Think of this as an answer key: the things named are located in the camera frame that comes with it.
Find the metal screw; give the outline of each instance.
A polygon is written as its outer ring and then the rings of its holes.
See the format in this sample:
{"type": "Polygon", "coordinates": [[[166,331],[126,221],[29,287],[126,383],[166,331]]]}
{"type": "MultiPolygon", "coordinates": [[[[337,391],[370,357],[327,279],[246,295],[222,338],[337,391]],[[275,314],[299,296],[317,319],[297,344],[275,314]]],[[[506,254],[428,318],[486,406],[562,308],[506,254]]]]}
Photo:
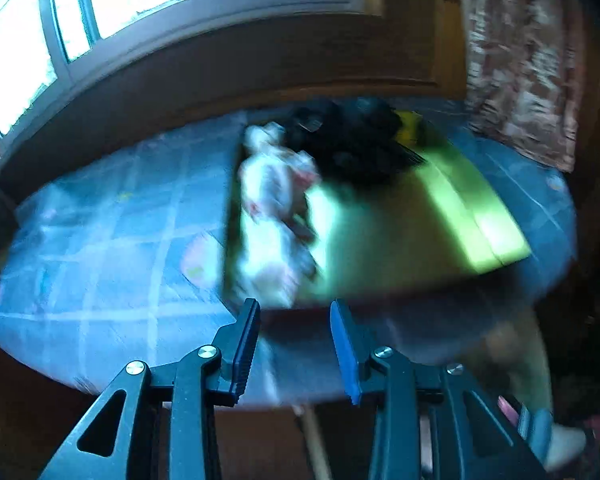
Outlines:
{"type": "Polygon", "coordinates": [[[387,359],[394,354],[394,349],[390,346],[379,346],[374,350],[374,355],[381,359],[387,359]]]}
{"type": "Polygon", "coordinates": [[[462,375],[462,372],[464,372],[464,365],[460,363],[451,363],[446,366],[446,373],[449,375],[462,375]]]}
{"type": "Polygon", "coordinates": [[[198,356],[203,359],[210,359],[218,353],[218,349],[213,345],[204,345],[198,350],[198,356]]]}
{"type": "Polygon", "coordinates": [[[144,370],[144,363],[142,361],[131,361],[125,370],[129,375],[138,375],[144,370]]]}

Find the floral curtain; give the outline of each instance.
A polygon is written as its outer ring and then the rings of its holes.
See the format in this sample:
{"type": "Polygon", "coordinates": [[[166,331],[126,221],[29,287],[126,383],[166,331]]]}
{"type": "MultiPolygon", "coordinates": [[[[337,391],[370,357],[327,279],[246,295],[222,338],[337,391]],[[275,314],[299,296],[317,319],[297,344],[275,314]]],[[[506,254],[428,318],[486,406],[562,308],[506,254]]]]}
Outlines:
{"type": "Polygon", "coordinates": [[[572,171],[584,85],[577,0],[461,0],[470,126],[572,171]]]}

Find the plaid tablecloth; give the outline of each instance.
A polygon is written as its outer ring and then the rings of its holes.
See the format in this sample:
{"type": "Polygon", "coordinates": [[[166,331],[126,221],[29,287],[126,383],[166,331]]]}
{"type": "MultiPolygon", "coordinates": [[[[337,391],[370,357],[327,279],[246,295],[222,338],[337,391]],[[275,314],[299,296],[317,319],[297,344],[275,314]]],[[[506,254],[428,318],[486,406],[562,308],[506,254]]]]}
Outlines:
{"type": "MultiPolygon", "coordinates": [[[[502,197],[533,251],[443,290],[353,305],[382,343],[440,362],[530,308],[563,275],[575,251],[573,203],[557,170],[471,134],[462,104],[395,105],[448,135],[502,197]]],[[[55,380],[99,392],[127,362],[179,360],[232,322],[219,299],[222,245],[249,116],[159,134],[27,199],[0,277],[1,348],[55,380]],[[192,246],[220,271],[183,269],[192,246]]],[[[343,394],[327,311],[267,313],[242,406],[343,394]]]]}

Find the pink sticker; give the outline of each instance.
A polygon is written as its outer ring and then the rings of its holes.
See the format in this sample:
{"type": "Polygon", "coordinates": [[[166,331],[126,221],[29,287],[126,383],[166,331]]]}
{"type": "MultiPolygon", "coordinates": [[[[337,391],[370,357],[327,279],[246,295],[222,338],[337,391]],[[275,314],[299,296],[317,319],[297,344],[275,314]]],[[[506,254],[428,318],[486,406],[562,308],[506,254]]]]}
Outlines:
{"type": "Polygon", "coordinates": [[[180,272],[199,288],[215,288],[220,283],[222,245],[205,233],[187,246],[180,262],[180,272]]]}

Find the blue gripper pad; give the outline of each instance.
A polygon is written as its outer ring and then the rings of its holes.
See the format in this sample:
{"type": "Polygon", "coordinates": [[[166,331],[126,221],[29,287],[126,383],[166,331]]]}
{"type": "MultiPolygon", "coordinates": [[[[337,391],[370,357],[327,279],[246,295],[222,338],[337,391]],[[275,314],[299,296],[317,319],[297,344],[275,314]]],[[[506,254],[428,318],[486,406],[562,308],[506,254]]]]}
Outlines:
{"type": "Polygon", "coordinates": [[[329,317],[331,338],[338,357],[344,391],[351,398],[352,404],[359,404],[362,397],[360,381],[365,379],[364,371],[368,360],[368,349],[366,349],[346,305],[333,301],[329,317]]]}

